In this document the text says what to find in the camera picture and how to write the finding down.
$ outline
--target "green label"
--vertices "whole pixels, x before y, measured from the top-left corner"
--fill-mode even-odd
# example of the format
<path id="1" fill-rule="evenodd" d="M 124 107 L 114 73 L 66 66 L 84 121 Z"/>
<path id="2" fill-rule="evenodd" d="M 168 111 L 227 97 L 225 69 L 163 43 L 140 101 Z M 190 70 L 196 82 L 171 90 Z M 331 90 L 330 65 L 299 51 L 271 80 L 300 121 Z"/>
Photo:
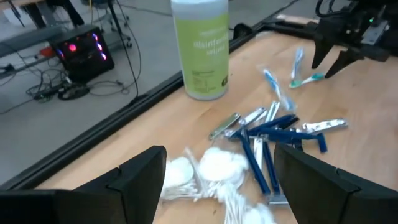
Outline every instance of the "green label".
<path id="1" fill-rule="evenodd" d="M 228 14 L 189 21 L 175 18 L 185 88 L 212 96 L 225 91 L 228 82 Z"/>

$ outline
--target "metal frame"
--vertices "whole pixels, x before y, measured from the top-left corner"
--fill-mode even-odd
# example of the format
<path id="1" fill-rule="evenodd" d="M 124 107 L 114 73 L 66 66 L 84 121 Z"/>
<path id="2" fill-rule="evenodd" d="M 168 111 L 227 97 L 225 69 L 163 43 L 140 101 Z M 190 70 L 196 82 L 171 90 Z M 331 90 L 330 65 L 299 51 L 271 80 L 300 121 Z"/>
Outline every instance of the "metal frame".
<path id="1" fill-rule="evenodd" d="M 233 40 L 229 42 L 229 52 L 234 52 L 237 48 L 254 38 L 256 34 L 267 30 L 311 39 L 312 33 L 307 31 L 305 26 L 274 20 L 276 15 L 297 1 L 293 0 L 252 27 L 238 24 L 234 28 Z M 182 73 L 178 72 L 146 94 L 141 95 L 139 99 L 133 100 L 72 141 L 66 143 L 66 145 L 2 184 L 0 190 L 32 189 L 38 186 L 181 87 L 183 87 L 183 78 Z"/>

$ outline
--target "disinfecting wipes container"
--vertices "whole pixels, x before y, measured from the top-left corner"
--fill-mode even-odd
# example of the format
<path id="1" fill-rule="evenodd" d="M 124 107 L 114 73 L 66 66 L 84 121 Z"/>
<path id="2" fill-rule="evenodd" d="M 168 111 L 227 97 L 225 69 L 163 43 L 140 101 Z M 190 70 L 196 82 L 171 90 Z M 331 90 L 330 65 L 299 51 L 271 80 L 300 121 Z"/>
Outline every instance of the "disinfecting wipes container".
<path id="1" fill-rule="evenodd" d="M 228 89 L 228 0 L 171 0 L 185 90 L 214 100 Z"/>

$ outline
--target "gray floor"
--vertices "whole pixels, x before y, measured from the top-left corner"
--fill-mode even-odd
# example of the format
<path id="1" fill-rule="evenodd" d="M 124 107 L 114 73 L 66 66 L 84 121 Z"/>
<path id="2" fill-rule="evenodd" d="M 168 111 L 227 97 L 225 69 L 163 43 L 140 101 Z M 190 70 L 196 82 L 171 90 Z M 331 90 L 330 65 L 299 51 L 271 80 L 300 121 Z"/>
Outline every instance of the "gray floor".
<path id="1" fill-rule="evenodd" d="M 168 16 L 170 3 L 169 0 L 120 1 L 122 4 L 139 8 L 137 10 L 125 7 L 123 10 L 131 18 L 130 26 L 142 53 L 142 73 L 138 84 L 139 93 L 145 93 L 180 70 L 173 20 Z M 285 13 L 315 17 L 316 1 L 301 0 Z M 90 22 L 91 13 L 88 6 L 81 5 L 79 0 L 72 2 L 84 20 Z M 230 26 L 233 27 L 239 22 L 253 25 L 288 2 L 289 0 L 232 0 L 229 2 Z M 336 0 L 336 5 L 345 2 L 346 0 Z M 57 16 L 63 20 L 67 19 L 62 10 L 57 11 Z M 34 29 L 33 26 L 26 28 L 12 26 L 4 22 L 4 19 L 0 21 L 0 28 L 7 31 L 0 33 L 0 39 Z M 23 56 L 36 54 L 43 46 L 44 44 L 32 47 L 20 54 Z M 134 45 L 129 49 L 129 54 L 135 71 L 138 71 L 138 54 Z M 128 85 L 133 79 L 124 52 L 122 50 L 113 52 L 113 58 L 116 68 L 101 75 L 94 82 L 119 80 Z M 21 64 L 21 61 L 17 55 L 0 59 L 0 64 L 7 63 Z M 48 67 L 46 63 L 38 66 L 42 70 Z M 58 72 L 49 73 L 50 76 L 55 76 Z M 136 94 L 135 89 L 131 88 L 128 95 L 115 94 L 102 97 L 88 95 L 72 101 L 60 101 L 54 98 L 47 103 L 31 101 L 3 114 L 8 108 L 30 99 L 25 91 L 38 84 L 39 77 L 37 73 L 27 71 L 19 73 L 10 81 L 8 78 L 0 80 L 0 184 L 120 109 Z M 93 91 L 105 94 L 116 89 L 108 87 Z"/>

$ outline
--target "electronic device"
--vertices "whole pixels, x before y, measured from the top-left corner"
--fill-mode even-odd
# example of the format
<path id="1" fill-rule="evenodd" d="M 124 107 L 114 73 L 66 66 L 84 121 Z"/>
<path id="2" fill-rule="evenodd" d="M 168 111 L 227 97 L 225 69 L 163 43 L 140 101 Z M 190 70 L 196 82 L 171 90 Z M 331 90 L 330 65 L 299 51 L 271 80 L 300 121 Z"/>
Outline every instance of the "electronic device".
<path id="1" fill-rule="evenodd" d="M 152 146 L 72 191 L 0 191 L 0 223 L 152 224 L 165 165 L 165 148 Z"/>
<path id="2" fill-rule="evenodd" d="M 331 48 L 338 44 L 346 47 L 327 71 L 330 78 L 357 60 L 369 58 L 385 62 L 389 54 L 398 55 L 398 1 L 350 0 L 348 6 L 333 11 L 330 0 L 327 13 L 321 13 L 324 0 L 318 0 L 315 12 L 318 23 L 308 27 L 315 29 L 315 55 L 312 68 L 317 68 Z"/>
<path id="3" fill-rule="evenodd" d="M 49 42 L 73 82 L 86 83 L 114 68 L 99 27 L 83 25 L 62 33 Z"/>
<path id="4" fill-rule="evenodd" d="M 298 224 L 397 223 L 394 190 L 285 144 L 276 145 L 274 165 Z"/>

